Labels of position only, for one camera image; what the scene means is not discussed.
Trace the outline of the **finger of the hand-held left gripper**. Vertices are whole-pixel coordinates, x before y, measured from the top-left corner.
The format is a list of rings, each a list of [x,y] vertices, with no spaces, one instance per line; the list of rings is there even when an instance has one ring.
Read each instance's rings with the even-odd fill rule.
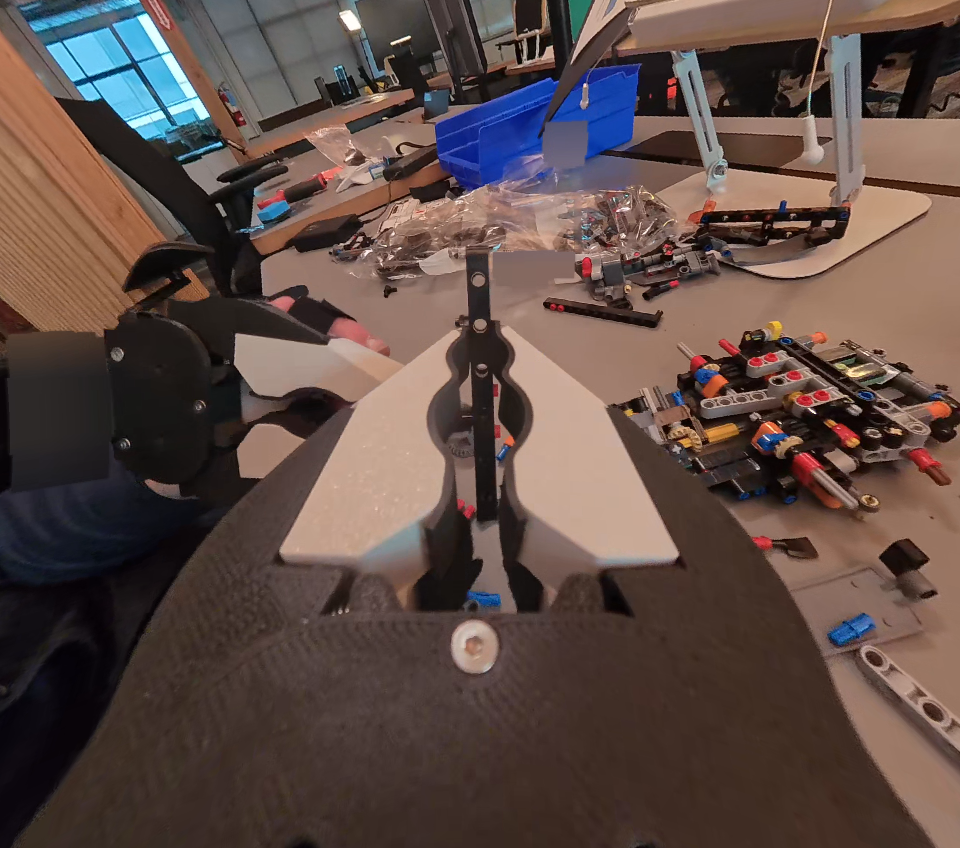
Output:
[[[281,403],[322,393],[354,405],[402,370],[402,363],[348,339],[327,343],[237,335],[241,412],[270,413]]]
[[[328,413],[270,413],[259,418],[236,449],[239,477],[265,478],[329,419]]]

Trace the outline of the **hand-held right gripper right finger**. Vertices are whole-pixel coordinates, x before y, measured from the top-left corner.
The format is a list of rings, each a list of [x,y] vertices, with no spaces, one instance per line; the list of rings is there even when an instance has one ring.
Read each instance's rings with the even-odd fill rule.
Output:
[[[513,328],[499,335],[497,421],[512,438],[500,466],[499,539],[515,610],[541,610],[574,575],[676,565],[627,420]]]

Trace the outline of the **black lego frame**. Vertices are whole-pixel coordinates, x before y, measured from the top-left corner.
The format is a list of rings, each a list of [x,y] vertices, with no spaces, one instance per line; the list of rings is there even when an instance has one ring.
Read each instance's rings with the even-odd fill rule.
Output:
[[[466,323],[471,417],[474,445],[476,518],[481,525],[498,518],[498,440],[495,382],[500,355],[498,323],[492,311],[490,250],[469,247],[465,252]]]

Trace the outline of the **black red lego piece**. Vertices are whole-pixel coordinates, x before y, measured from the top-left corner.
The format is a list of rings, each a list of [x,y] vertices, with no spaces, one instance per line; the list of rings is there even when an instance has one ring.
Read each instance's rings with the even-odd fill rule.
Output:
[[[751,541],[765,553],[781,553],[801,560],[817,559],[819,552],[807,537],[774,539],[767,536],[753,536]]]

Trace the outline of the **clear bags of lego parts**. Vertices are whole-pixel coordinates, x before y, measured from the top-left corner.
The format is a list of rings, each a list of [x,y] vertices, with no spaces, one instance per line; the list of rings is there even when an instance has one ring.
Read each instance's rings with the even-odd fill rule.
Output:
[[[397,282],[462,271],[471,247],[648,253],[689,230],[642,186],[557,193],[501,184],[431,202],[408,197],[390,207],[374,234],[357,232],[329,254],[355,277]]]

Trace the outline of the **black lego block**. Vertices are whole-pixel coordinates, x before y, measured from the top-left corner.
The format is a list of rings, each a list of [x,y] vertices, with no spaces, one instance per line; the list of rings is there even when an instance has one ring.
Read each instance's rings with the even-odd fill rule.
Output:
[[[939,595],[936,586],[925,576],[930,557],[911,539],[893,542],[878,556],[892,576],[892,584],[909,602],[931,600]]]

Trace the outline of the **light grey lego beam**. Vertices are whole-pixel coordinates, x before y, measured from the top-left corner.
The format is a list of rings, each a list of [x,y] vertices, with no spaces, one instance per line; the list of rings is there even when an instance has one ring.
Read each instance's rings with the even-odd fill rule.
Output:
[[[861,647],[855,662],[866,681],[912,722],[921,734],[959,765],[959,719],[875,646]]]

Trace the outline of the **person's left hand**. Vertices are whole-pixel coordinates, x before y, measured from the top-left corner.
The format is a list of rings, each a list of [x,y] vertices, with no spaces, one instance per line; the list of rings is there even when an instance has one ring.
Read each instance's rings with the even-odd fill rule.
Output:
[[[386,357],[390,348],[385,341],[375,337],[355,319],[326,301],[307,294],[284,293],[270,298],[269,303],[308,328],[329,338],[340,338]]]

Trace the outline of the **black power adapter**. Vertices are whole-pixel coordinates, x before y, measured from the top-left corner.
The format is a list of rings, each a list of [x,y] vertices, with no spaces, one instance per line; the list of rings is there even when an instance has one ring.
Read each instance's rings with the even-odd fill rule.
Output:
[[[438,149],[435,144],[415,147],[411,152],[401,157],[388,158],[382,178],[387,182],[409,178],[437,161]]]
[[[298,253],[307,253],[320,249],[329,249],[347,242],[361,232],[364,221],[359,216],[347,214],[337,217],[320,218],[309,223],[296,233],[286,244]]]

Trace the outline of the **person's dark blue trousers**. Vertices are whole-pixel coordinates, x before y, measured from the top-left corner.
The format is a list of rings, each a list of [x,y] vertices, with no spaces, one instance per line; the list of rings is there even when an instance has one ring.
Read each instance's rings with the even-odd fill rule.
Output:
[[[150,615],[228,509],[116,462],[103,480],[2,494],[2,846],[76,761]]]

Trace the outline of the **red black hand tool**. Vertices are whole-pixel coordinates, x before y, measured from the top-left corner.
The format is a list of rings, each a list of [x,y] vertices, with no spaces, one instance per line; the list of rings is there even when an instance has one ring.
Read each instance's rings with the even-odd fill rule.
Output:
[[[262,192],[257,190],[254,193],[254,203],[258,207],[258,210],[277,202],[293,204],[325,191],[328,187],[328,181],[327,176],[323,172],[318,172],[301,182],[287,185],[283,188],[275,187],[270,191],[263,190]]]

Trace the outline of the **black office chair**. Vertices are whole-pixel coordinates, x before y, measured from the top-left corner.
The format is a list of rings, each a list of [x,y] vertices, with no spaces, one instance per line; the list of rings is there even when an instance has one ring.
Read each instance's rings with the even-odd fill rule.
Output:
[[[94,149],[156,199],[198,246],[216,290],[223,297],[262,296],[261,263],[251,236],[255,189],[287,167],[276,156],[254,159],[227,171],[224,183],[206,193],[181,163],[137,134],[102,100],[59,98],[60,107]]]

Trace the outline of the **black cabinet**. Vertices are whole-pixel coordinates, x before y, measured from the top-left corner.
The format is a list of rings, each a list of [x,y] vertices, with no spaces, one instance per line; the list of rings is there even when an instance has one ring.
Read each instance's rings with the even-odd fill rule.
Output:
[[[452,76],[480,78],[488,65],[471,0],[423,0]]]

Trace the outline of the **white book stand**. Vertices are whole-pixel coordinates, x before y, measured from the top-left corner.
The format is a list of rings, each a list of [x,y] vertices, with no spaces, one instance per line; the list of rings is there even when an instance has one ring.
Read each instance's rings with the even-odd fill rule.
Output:
[[[678,218],[687,219],[708,199],[721,217],[755,221],[763,209],[850,209],[845,235],[819,247],[801,247],[793,237],[766,247],[732,246],[726,260],[775,279],[799,279],[827,271],[874,242],[921,218],[930,209],[925,194],[885,190],[866,183],[860,113],[860,36],[958,15],[958,0],[630,0],[630,36],[636,50],[673,50],[680,84],[693,89],[690,119],[703,172],[659,192]],[[707,111],[694,50],[829,35],[834,182],[727,168],[713,118]]]

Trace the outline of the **dark wall screen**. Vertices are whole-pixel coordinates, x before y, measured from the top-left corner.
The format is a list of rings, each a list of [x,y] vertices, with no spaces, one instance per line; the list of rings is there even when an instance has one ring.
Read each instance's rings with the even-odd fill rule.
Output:
[[[420,62],[441,50],[424,0],[359,0],[355,10],[378,70],[383,69],[385,56],[394,53],[391,43],[406,36]]]

